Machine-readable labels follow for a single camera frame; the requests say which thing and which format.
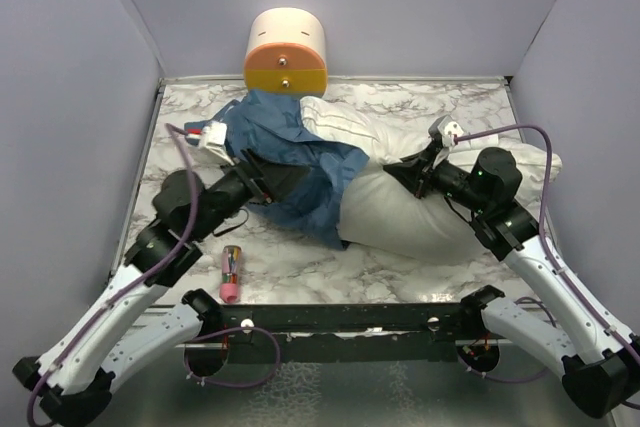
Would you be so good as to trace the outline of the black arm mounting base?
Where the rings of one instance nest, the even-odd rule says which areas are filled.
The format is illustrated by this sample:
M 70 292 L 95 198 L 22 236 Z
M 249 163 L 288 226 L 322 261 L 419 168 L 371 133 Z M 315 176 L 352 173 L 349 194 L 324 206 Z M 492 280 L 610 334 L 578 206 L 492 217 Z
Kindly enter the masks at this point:
M 486 286 L 458 303 L 224 305 L 197 289 L 181 301 L 202 319 L 204 334 L 222 334 L 203 349 L 191 348 L 204 360 L 453 362 L 457 343 L 487 335 L 480 311 L 503 295 Z

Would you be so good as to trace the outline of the white pillow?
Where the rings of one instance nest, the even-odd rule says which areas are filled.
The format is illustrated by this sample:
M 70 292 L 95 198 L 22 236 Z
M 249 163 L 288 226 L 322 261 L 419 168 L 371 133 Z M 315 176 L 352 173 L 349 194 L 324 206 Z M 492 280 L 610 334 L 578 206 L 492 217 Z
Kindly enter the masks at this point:
M 449 208 L 436 194 L 417 199 L 383 170 L 423 150 L 429 142 L 425 128 L 395 126 L 343 102 L 310 96 L 301 101 L 301 117 L 311 133 L 358 147 L 369 158 L 341 200 L 342 240 L 434 265 L 462 264 L 483 253 L 465 223 L 467 209 Z

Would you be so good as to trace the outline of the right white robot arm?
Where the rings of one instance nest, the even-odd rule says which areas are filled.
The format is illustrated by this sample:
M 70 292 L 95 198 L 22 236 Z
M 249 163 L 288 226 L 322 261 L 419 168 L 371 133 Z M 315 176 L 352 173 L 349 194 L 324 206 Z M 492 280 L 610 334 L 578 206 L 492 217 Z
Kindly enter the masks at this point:
M 522 174 L 510 152 L 485 148 L 465 172 L 427 148 L 384 170 L 417 198 L 439 193 L 468 209 L 479 242 L 526 282 L 559 323 L 553 327 L 486 287 L 468 296 L 470 307 L 459 314 L 467 336 L 490 331 L 518 345 L 560 378 L 589 417 L 602 418 L 638 393 L 638 335 L 577 278 L 516 200 Z

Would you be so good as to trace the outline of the blue patterned pillowcase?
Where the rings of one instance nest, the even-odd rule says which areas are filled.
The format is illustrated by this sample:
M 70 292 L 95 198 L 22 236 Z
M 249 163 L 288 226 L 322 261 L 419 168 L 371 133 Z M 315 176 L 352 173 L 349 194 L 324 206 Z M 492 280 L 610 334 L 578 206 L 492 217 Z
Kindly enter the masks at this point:
M 251 204 L 251 212 L 332 249 L 347 248 L 338 233 L 341 201 L 369 161 L 364 151 L 311 133 L 303 125 L 301 101 L 288 95 L 251 90 L 210 118 L 186 122 L 184 129 L 200 131 L 213 121 L 227 126 L 225 148 L 230 156 L 244 159 L 249 150 L 272 163 L 307 169 L 282 201 Z

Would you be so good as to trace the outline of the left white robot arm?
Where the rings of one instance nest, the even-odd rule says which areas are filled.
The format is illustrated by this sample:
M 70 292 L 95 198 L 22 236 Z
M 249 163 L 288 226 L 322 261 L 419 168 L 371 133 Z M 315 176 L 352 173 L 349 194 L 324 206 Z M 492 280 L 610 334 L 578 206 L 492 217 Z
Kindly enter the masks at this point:
M 47 352 L 16 363 L 14 376 L 32 394 L 29 425 L 39 408 L 52 425 L 87 426 L 126 381 L 166 351 L 218 335 L 220 308 L 201 289 L 161 319 L 130 328 L 200 259 L 199 242 L 220 235 L 220 225 L 250 202 L 284 200 L 310 172 L 250 150 L 243 155 L 210 187 L 190 165 L 167 176 L 153 199 L 155 219 L 138 233 L 100 297 Z

